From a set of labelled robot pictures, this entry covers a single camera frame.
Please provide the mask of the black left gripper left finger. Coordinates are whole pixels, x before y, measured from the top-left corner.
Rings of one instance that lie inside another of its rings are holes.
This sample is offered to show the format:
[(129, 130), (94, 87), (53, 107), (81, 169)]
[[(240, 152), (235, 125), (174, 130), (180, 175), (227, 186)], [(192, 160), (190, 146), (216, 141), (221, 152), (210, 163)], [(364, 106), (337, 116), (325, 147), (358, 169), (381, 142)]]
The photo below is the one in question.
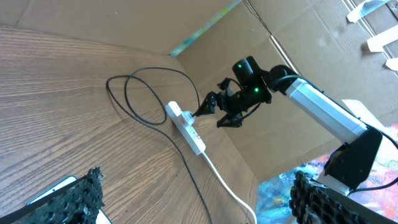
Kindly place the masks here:
[(1, 223), (95, 223), (103, 203), (102, 171), (86, 175), (38, 201), (1, 217)]

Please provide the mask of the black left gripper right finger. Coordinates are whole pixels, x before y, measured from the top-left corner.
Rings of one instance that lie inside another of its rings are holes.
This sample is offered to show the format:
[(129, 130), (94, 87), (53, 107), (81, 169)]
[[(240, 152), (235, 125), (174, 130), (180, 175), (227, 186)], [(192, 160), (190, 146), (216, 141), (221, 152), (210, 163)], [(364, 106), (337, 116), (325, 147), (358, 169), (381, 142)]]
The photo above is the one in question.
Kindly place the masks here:
[(289, 207), (297, 223), (395, 224), (301, 171), (295, 173)]

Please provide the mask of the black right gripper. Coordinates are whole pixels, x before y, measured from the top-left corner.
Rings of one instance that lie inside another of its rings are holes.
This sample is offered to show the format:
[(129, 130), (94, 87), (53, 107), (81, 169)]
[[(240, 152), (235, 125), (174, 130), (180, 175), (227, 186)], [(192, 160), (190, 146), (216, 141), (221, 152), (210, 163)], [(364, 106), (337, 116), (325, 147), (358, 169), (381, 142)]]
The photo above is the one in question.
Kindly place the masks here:
[[(239, 87), (239, 91), (234, 92), (229, 84), (233, 82)], [(194, 116), (203, 116), (215, 114), (216, 105), (226, 114), (216, 123), (218, 128), (239, 128), (243, 122), (243, 111), (247, 111), (248, 107), (244, 105), (242, 91), (244, 88), (236, 80), (225, 78), (221, 83), (217, 84), (221, 90), (219, 93), (209, 92), (203, 103), (194, 112)]]

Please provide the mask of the blue Galaxy S24 smartphone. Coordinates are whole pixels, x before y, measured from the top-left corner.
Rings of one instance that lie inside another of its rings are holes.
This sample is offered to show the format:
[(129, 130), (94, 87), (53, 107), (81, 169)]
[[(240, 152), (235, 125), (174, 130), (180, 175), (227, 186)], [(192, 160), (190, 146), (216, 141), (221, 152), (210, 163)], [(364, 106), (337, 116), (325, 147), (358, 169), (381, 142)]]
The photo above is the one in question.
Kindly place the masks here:
[[(50, 195), (58, 190), (60, 190), (62, 187), (77, 181), (77, 178), (73, 175), (68, 176), (67, 178), (63, 179), (61, 182), (57, 183), (53, 187), (47, 189), (45, 192), (41, 193), (37, 197), (33, 198), (31, 201), (27, 203), (27, 205), (30, 205), (32, 203), (35, 203), (36, 201), (44, 198), (47, 195)], [(105, 215), (105, 213), (102, 210), (99, 210), (99, 213), (96, 218), (96, 224), (113, 224), (111, 220)]]

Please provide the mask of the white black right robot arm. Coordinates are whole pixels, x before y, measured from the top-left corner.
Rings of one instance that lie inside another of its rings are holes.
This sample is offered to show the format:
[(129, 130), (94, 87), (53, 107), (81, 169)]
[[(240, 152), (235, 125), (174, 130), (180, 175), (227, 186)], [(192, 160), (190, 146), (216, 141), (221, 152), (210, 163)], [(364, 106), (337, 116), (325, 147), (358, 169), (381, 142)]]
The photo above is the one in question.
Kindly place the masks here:
[(362, 191), (359, 185), (368, 179), (382, 140), (391, 141), (392, 137), (343, 108), (286, 65), (266, 71), (248, 56), (236, 62), (232, 71), (239, 91), (230, 92), (232, 80), (225, 78), (218, 84), (220, 92), (209, 92), (194, 116), (213, 114), (219, 108), (226, 114), (217, 127), (239, 128), (261, 103), (271, 103), (272, 94), (280, 92), (342, 143), (318, 181), (344, 196)]

